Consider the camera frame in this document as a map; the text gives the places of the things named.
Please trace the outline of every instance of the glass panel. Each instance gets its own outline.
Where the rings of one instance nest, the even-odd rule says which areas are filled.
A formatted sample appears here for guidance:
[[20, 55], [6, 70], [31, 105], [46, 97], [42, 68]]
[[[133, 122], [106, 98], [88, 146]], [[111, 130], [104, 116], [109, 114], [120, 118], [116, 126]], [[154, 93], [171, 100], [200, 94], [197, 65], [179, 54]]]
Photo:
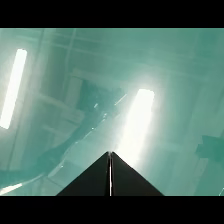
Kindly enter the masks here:
[[164, 195], [222, 195], [223, 37], [1, 28], [0, 195], [56, 195], [106, 151]]

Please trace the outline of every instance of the black triangle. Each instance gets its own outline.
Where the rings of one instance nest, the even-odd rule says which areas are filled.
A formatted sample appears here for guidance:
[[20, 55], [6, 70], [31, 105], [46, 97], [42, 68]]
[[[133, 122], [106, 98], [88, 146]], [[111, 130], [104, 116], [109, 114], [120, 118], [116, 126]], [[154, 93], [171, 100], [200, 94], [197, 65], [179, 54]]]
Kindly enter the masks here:
[[112, 153], [112, 170], [114, 196], [163, 196], [114, 152]]
[[108, 195], [108, 167], [109, 153], [106, 152], [65, 187], [58, 196]]

